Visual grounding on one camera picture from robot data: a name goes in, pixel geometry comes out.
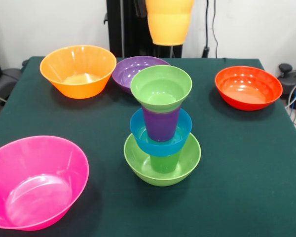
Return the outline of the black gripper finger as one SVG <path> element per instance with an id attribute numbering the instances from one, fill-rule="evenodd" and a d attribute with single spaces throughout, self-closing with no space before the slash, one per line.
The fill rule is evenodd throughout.
<path id="1" fill-rule="evenodd" d="M 135 11 L 138 17 L 145 18 L 147 16 L 146 1 L 135 0 Z"/>

